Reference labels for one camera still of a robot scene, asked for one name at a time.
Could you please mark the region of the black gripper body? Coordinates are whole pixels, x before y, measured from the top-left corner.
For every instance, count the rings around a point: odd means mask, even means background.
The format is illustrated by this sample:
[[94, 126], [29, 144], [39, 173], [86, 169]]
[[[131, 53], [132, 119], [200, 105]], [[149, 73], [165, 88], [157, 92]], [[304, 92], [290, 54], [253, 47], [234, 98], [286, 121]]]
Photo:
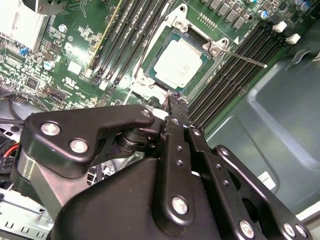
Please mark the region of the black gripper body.
[[[89, 186], [64, 205], [49, 232], [51, 240], [222, 240], [203, 179], [192, 174], [194, 219], [190, 224], [156, 220], [158, 158], [139, 160]], [[15, 164], [13, 181], [39, 198]]]

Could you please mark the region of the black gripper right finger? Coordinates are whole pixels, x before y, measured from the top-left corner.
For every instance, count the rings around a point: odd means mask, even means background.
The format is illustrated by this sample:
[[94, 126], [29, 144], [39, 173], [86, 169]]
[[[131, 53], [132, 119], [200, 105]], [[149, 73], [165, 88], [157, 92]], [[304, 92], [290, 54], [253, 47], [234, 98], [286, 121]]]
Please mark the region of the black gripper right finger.
[[209, 147], [191, 125], [179, 97], [178, 119], [186, 126], [191, 164], [204, 183], [223, 240], [311, 240], [307, 227], [224, 145]]

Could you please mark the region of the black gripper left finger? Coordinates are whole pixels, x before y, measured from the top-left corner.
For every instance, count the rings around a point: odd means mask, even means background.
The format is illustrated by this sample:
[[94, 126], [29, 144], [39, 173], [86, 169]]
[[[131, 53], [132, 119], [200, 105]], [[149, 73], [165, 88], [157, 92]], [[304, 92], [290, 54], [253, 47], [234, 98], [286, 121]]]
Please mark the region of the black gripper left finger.
[[18, 172], [55, 219], [63, 206], [87, 188], [89, 169], [141, 152], [159, 159], [155, 218], [191, 224], [195, 218], [188, 107], [178, 93], [160, 109], [143, 105], [34, 113], [24, 122]]

